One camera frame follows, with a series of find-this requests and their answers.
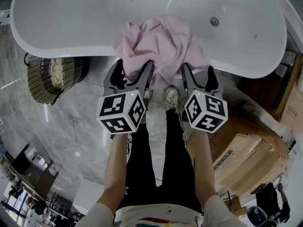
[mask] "person's hand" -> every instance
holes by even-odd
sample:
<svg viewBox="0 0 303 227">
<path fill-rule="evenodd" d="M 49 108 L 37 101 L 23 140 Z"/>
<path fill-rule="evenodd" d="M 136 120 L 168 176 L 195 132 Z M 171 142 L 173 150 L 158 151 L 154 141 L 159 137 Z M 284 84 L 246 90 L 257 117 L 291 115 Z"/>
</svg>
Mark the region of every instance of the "person's hand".
<svg viewBox="0 0 303 227">
<path fill-rule="evenodd" d="M 283 185 L 282 185 L 282 183 L 278 184 L 278 191 L 279 192 L 283 191 Z"/>
</svg>

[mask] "white t-shirt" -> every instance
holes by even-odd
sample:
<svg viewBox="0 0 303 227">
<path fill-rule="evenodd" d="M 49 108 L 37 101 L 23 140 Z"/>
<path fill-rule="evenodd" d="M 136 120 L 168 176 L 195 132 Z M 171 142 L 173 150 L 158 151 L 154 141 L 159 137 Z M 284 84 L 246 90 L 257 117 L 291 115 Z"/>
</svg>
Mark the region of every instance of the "white t-shirt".
<svg viewBox="0 0 303 227">
<path fill-rule="evenodd" d="M 76 227 L 245 227 L 230 213 L 219 196 L 211 197 L 201 214 L 175 204 L 129 206 L 113 213 L 104 204 L 96 203 Z"/>
</svg>

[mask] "pink towel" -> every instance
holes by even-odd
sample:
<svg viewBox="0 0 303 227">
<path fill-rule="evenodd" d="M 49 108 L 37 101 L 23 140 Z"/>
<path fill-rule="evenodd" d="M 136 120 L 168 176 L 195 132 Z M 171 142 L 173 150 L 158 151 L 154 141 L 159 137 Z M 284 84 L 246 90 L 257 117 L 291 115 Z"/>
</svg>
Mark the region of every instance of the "pink towel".
<svg viewBox="0 0 303 227">
<path fill-rule="evenodd" d="M 154 64 L 150 89 L 164 89 L 174 78 L 181 78 L 181 65 L 192 72 L 207 70 L 210 59 L 198 46 L 189 25 L 176 17 L 159 16 L 141 25 L 123 25 L 113 40 L 113 48 L 123 59 L 126 77 L 134 81 L 142 66 Z"/>
</svg>

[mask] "marble floor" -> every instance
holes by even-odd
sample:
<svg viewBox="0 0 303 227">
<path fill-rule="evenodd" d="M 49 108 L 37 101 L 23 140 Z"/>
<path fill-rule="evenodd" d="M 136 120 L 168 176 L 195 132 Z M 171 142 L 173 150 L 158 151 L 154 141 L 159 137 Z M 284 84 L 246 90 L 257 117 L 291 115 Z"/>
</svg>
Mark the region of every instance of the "marble floor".
<svg viewBox="0 0 303 227">
<path fill-rule="evenodd" d="M 110 138 L 95 119 L 97 101 L 103 96 L 103 80 L 116 57 L 93 57 L 88 75 L 51 105 L 38 104 L 27 85 L 25 55 L 15 42 L 10 27 L 0 26 L 0 137 L 7 151 L 16 157 L 28 143 L 54 161 L 59 171 L 53 191 L 72 200 L 85 177 L 102 183 L 109 154 Z M 252 110 L 285 142 L 292 135 L 264 110 L 236 88 L 239 77 L 217 71 L 223 97 L 230 105 Z M 197 75 L 205 84 L 206 74 Z M 181 80 L 173 83 L 186 98 Z M 147 112 L 147 127 L 157 184 L 162 179 L 165 158 L 166 120 L 164 92 L 153 94 Z"/>
</svg>

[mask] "forearm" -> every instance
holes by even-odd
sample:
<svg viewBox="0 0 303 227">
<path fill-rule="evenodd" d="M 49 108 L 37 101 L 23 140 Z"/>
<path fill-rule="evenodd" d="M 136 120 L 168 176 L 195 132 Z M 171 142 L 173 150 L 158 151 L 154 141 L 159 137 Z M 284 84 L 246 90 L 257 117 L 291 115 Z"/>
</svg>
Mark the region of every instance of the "forearm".
<svg viewBox="0 0 303 227">
<path fill-rule="evenodd" d="M 127 134 L 115 135 L 105 169 L 104 192 L 98 202 L 114 213 L 124 196 L 126 182 Z"/>
<path fill-rule="evenodd" d="M 195 148 L 195 187 L 196 197 L 202 208 L 206 201 L 216 195 L 214 189 L 214 167 L 207 133 L 195 130 L 192 135 Z"/>
<path fill-rule="evenodd" d="M 281 190 L 280 193 L 281 193 L 282 203 L 286 203 L 287 197 L 286 197 L 285 193 L 283 192 L 283 190 Z"/>
</svg>

